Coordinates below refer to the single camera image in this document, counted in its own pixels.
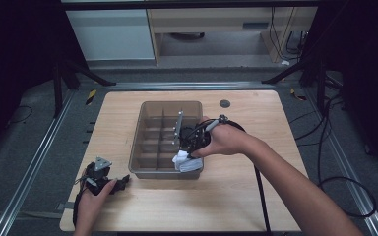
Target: plastic container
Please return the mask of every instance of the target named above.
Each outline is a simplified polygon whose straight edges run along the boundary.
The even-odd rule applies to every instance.
[[[195,125],[202,117],[199,101],[146,101],[142,104],[128,168],[140,179],[198,179],[203,168],[180,172],[172,159],[179,151],[173,144],[174,127],[183,111],[182,126]]]

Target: wooden table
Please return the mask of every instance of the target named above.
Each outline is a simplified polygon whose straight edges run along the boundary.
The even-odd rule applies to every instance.
[[[230,107],[221,108],[227,99]],[[199,100],[210,118],[225,114],[306,175],[279,96],[272,90],[198,90],[110,92],[103,103],[85,153],[83,169],[101,156],[113,162],[110,178],[129,174],[128,162],[144,101]],[[198,180],[138,179],[109,196],[95,231],[184,232],[265,231],[254,167],[244,155],[213,155],[204,159]],[[263,178],[273,231],[299,231],[273,187]],[[73,186],[73,202],[79,186]],[[73,211],[65,209],[60,228],[73,231]]]

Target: aluminum rail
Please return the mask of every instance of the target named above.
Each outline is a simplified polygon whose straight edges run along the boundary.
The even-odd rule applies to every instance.
[[[0,235],[7,235],[12,224],[14,223],[15,218],[20,212],[20,208],[29,193],[29,190],[32,186],[33,181],[35,180],[36,175],[41,167],[42,162],[45,160],[45,157],[48,153],[48,150],[51,147],[51,144],[56,136],[60,125],[66,116],[67,110],[70,107],[70,103],[75,92],[69,90],[66,95],[64,108],[61,110],[58,117],[55,117],[51,122],[47,133],[45,134],[41,144],[38,147],[37,152],[35,153],[29,168],[27,169],[23,179],[21,180],[18,188],[13,195],[12,199],[5,207],[5,210],[0,216]]]
[[[219,89],[272,89],[273,85],[257,82],[130,82],[101,89],[114,90],[219,90]]]

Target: metal frame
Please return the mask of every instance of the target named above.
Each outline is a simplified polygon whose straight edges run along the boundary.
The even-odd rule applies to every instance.
[[[54,118],[51,122],[50,127],[48,128],[44,139],[42,140],[37,152],[35,153],[23,179],[18,185],[15,194],[0,216],[0,235],[7,235],[9,230],[11,229],[11,226],[14,223],[14,220],[17,217],[20,208],[27,197],[27,194],[29,193],[32,183],[35,180],[36,175],[38,174],[41,164],[45,160],[48,150],[53,143],[54,137],[56,136],[57,131],[59,130],[60,125],[63,122],[64,117],[66,116],[67,110],[70,107],[70,103],[74,94],[75,92],[73,90],[69,90],[65,98],[64,108],[61,110],[60,115]]]

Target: small gray object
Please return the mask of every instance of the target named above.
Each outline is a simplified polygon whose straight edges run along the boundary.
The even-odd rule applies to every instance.
[[[228,100],[223,99],[220,101],[220,107],[222,108],[228,108],[230,105],[231,105],[231,102],[229,102]]]

